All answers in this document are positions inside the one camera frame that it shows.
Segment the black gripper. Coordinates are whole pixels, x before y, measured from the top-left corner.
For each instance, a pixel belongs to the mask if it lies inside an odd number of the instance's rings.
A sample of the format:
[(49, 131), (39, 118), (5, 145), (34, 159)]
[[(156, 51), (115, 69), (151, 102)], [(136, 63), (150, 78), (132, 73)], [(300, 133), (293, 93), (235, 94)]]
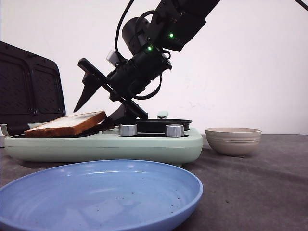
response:
[(86, 58), (80, 59), (77, 65), (85, 72), (82, 79), (84, 88), (73, 112), (78, 111), (100, 87), (110, 93), (110, 100), (122, 103), (103, 122), (81, 134), (88, 135), (120, 124), (131, 124), (136, 118), (147, 119), (148, 114), (133, 99), (146, 100), (158, 93), (160, 87), (150, 94), (139, 96), (152, 80), (161, 77), (165, 70), (172, 68), (170, 57), (170, 52), (166, 50), (145, 49), (135, 54), (130, 60), (118, 64), (107, 76)]

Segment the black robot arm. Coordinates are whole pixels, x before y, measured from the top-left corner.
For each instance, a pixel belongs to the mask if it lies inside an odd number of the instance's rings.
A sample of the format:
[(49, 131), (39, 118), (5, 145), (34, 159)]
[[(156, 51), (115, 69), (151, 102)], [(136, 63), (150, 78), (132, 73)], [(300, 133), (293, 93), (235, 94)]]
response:
[(76, 105), (80, 109), (96, 92), (104, 88), (111, 101), (120, 107), (100, 124), (84, 131), (85, 135), (108, 130), (121, 124), (136, 124), (138, 132), (162, 133), (169, 124), (182, 124), (189, 129), (190, 120), (149, 119), (136, 100), (146, 100), (154, 95), (142, 95), (146, 86), (165, 70), (171, 69), (170, 51), (181, 51), (205, 24), (205, 18), (217, 5), (215, 0), (163, 0), (155, 10), (127, 22), (120, 20), (116, 36), (122, 37), (132, 53), (124, 58), (119, 50), (110, 52), (107, 60), (115, 67), (108, 75), (101, 73), (87, 59), (78, 66), (84, 71), (84, 89)]

